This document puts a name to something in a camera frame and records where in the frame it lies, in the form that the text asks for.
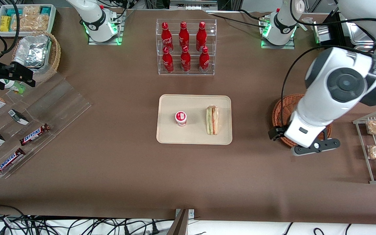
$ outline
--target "sandwich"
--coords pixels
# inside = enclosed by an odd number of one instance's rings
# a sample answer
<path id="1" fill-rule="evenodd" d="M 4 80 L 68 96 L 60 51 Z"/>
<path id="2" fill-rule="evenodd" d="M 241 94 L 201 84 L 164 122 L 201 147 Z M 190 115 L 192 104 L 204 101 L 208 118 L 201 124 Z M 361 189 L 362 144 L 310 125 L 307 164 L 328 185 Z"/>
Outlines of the sandwich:
<path id="1" fill-rule="evenodd" d="M 218 107 L 212 105 L 207 108 L 206 122 L 207 122 L 207 134 L 217 135 Z"/>

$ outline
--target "red and white cup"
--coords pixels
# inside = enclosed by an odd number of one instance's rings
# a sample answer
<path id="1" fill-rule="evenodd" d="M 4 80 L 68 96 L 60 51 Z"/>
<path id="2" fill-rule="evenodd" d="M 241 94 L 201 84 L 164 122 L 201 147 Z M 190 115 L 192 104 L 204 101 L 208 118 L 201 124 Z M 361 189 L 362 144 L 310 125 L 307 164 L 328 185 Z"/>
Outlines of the red and white cup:
<path id="1" fill-rule="evenodd" d="M 187 114 L 183 111 L 179 111 L 175 114 L 175 120 L 178 126 L 184 126 L 187 124 Z"/>

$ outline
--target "brown paper tablecloth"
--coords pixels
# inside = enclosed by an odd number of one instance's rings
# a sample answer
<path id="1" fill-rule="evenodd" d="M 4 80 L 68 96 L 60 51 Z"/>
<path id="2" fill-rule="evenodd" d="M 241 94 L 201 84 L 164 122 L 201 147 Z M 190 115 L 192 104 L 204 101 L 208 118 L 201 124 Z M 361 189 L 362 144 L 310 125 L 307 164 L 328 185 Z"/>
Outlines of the brown paper tablecloth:
<path id="1" fill-rule="evenodd" d="M 256 23 L 244 14 L 225 16 Z M 376 224 L 376 185 L 368 184 L 351 123 L 376 107 L 358 104 L 336 120 L 333 137 L 342 146 L 330 152 L 293 157 L 267 136 L 282 81 L 295 58 L 314 46 L 312 31 L 297 30 L 295 50 L 261 49 L 256 27 L 218 18 L 214 77 L 159 76 L 157 18 L 214 17 L 138 10 L 126 21 L 121 46 L 88 46 L 75 9 L 58 9 L 58 71 L 93 106 L 15 174 L 0 179 L 1 204 L 40 215 L 172 218 L 175 208 L 194 208 L 203 220 Z M 295 66 L 286 95 L 305 92 L 304 75 L 317 54 Z M 158 143 L 163 94 L 230 97 L 233 142 Z"/>

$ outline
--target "candy bar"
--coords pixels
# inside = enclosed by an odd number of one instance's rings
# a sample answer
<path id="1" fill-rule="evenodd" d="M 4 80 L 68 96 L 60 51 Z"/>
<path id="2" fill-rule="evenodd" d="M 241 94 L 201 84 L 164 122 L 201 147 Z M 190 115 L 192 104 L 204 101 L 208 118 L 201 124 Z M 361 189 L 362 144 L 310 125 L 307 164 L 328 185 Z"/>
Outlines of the candy bar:
<path id="1" fill-rule="evenodd" d="M 20 159 L 22 159 L 25 156 L 25 153 L 22 149 L 17 149 L 13 155 L 11 155 L 8 159 L 6 159 L 1 165 L 0 165 L 0 174 L 4 170 L 8 170 L 10 168 L 11 164 L 14 164 L 15 162 L 18 162 Z"/>
<path id="2" fill-rule="evenodd" d="M 33 131 L 30 135 L 27 135 L 23 139 L 20 140 L 21 146 L 25 146 L 27 143 L 35 140 L 37 137 L 39 137 L 44 132 L 50 130 L 50 127 L 46 124 L 39 127 L 37 130 Z"/>

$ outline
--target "beige tray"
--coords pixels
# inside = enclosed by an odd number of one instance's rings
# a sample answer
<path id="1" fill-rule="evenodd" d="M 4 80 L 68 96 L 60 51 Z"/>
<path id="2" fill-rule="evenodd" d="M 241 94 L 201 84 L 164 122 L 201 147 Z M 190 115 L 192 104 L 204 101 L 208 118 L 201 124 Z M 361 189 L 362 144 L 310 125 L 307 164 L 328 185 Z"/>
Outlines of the beige tray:
<path id="1" fill-rule="evenodd" d="M 219 108 L 218 135 L 208 135 L 206 109 L 210 105 Z M 176 125 L 175 113 L 187 114 L 187 125 Z M 228 145 L 231 133 L 231 100 L 222 95 L 162 95 L 159 99 L 158 129 L 159 143 L 219 144 Z"/>

